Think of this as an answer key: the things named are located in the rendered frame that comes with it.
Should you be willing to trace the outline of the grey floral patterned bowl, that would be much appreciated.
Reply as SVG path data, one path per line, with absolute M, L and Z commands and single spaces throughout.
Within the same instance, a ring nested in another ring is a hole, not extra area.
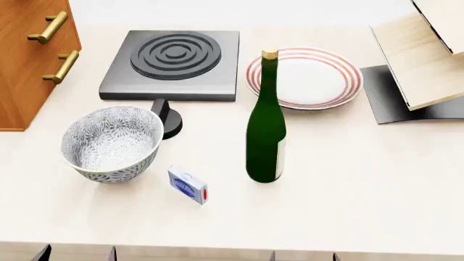
M 164 135 L 158 115 L 134 106 L 90 112 L 63 134 L 64 161 L 85 178 L 99 183 L 133 180 L 154 161 Z

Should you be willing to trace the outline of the orange wooden cabinet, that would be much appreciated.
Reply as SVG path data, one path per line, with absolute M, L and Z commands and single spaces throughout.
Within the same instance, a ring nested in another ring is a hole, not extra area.
M 49 25 L 47 15 L 68 18 L 45 45 L 29 41 Z M 59 54 L 82 49 L 69 0 L 0 0 L 0 131 L 24 131 L 54 90 L 64 62 Z

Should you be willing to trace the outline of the green wine bottle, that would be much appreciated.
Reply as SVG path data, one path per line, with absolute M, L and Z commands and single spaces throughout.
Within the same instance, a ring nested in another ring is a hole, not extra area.
M 286 123 L 277 97 L 278 49 L 262 51 L 260 92 L 246 128 L 246 172 L 259 183 L 278 180 L 284 169 Z

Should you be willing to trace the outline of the black stove knob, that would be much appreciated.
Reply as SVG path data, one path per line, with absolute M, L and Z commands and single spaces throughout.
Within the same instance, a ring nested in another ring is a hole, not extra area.
M 151 111 L 161 119 L 164 125 L 163 140 L 177 136 L 183 127 L 182 117 L 176 110 L 170 108 L 166 99 L 155 99 Z

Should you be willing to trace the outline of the small blue white box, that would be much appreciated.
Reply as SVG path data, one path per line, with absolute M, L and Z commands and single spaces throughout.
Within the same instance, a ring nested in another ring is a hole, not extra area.
M 172 165 L 167 169 L 170 185 L 199 204 L 209 199 L 207 184 L 179 167 Z

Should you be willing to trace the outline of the dark grey stove plate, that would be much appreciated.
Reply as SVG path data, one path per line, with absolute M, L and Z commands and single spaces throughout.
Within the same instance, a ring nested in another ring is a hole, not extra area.
M 99 97 L 234 102 L 239 45 L 237 30 L 131 30 Z

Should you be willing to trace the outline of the white plate with red rings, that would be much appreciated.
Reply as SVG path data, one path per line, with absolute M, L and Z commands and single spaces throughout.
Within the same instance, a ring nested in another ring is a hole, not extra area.
M 347 104 L 363 88 L 363 74 L 348 59 L 324 49 L 286 47 L 278 51 L 276 89 L 271 100 L 296 110 L 325 110 Z

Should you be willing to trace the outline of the light wooden shelf unit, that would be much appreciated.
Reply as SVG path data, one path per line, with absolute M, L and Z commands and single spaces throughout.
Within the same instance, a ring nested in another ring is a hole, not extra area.
M 464 0 L 410 0 L 371 28 L 409 110 L 464 96 Z

